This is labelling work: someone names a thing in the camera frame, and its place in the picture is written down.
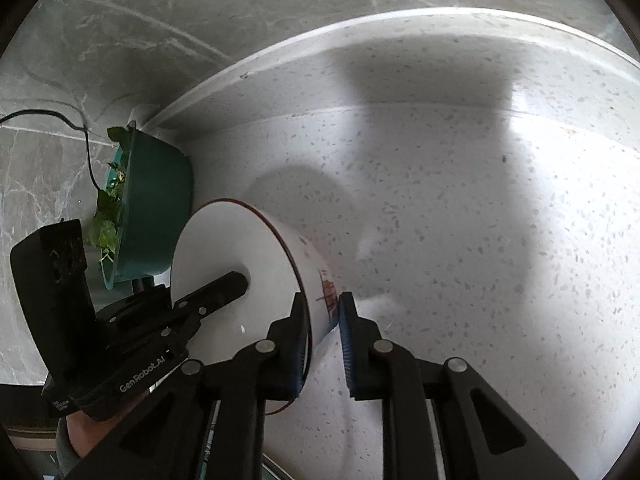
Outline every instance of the black bracket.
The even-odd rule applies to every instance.
[[[200,320],[247,290],[238,272],[171,302],[168,288],[142,290],[95,313],[84,271],[80,222],[44,226],[11,251],[15,287],[47,365],[52,416],[113,416],[188,357]]]
[[[267,339],[229,361],[183,362],[67,480],[260,479],[265,400],[300,394],[307,327],[298,293]]]
[[[351,397],[383,399],[385,480],[435,480],[440,456],[449,480],[577,480],[465,360],[423,361],[382,339],[375,322],[358,316],[350,292],[339,309]]]

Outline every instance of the screw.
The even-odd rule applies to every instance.
[[[460,357],[453,357],[447,361],[447,366],[452,372],[461,373],[466,370],[466,361]]]
[[[394,349],[394,344],[387,339],[378,339],[375,343],[373,343],[373,348],[376,352],[380,352],[381,354],[388,354]]]
[[[195,361],[194,359],[189,359],[182,363],[180,367],[180,371],[185,375],[195,375],[202,368],[202,364],[200,361]]]
[[[276,343],[270,339],[262,339],[255,344],[255,349],[261,354],[268,354],[276,349]]]

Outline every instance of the white speckled countertop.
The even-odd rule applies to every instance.
[[[561,25],[417,10],[267,49],[151,124],[191,155],[195,206],[296,228],[386,337],[468,359],[589,480],[640,418],[639,82]],[[380,478],[380,406],[348,395],[332,333],[266,451],[299,478]]]

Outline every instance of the person's hand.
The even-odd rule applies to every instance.
[[[102,422],[95,422],[84,412],[67,415],[66,430],[69,442],[78,456],[84,458],[147,395],[145,392],[132,399],[123,410]]]

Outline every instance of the gray sleeve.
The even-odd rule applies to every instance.
[[[61,479],[64,478],[81,460],[69,441],[65,417],[61,417],[60,420],[58,420],[58,430],[56,431],[56,455],[58,457],[58,465],[60,466]]]

